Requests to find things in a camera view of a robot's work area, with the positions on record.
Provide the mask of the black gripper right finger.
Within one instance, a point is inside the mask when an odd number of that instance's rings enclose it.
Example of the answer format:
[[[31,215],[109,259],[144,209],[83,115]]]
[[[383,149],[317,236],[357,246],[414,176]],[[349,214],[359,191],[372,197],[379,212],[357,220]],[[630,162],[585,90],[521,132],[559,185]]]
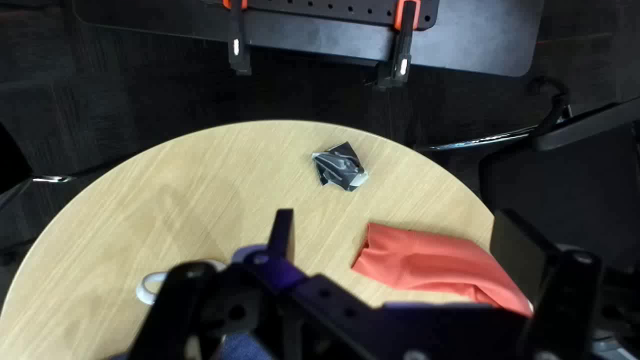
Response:
[[[542,296],[560,250],[513,209],[495,214],[491,252],[529,299]]]

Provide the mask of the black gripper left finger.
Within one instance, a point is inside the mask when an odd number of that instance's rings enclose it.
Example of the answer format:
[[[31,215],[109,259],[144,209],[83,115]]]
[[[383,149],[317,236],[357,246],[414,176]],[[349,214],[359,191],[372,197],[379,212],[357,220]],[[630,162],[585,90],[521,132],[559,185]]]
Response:
[[[270,238],[268,238],[268,253],[277,257],[291,259],[294,256],[294,209],[280,208],[277,212]]]

